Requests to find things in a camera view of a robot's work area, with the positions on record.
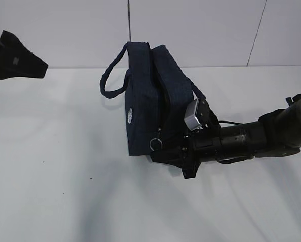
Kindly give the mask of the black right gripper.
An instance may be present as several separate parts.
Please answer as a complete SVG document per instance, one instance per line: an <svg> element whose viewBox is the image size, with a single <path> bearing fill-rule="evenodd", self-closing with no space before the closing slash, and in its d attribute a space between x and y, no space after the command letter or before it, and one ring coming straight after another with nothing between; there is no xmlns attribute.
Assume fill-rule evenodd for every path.
<svg viewBox="0 0 301 242"><path fill-rule="evenodd" d="M196 142L203 140L203 134L190 133L184 136L183 147L153 151L150 154L151 160L155 163L162 163L172 166L182 166L184 179L196 177L197 171L204 157L196 148Z"/></svg>

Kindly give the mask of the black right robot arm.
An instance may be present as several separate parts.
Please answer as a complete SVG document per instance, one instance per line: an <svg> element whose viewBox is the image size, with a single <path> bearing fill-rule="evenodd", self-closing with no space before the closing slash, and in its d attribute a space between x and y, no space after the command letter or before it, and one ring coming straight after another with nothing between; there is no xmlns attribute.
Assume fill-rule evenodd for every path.
<svg viewBox="0 0 301 242"><path fill-rule="evenodd" d="M287 98L288 108L265 114L255 122L188 131L150 154L156 163L181 169L185 179L195 178L202 162L232 164L253 158L285 157L300 153L301 94Z"/></svg>

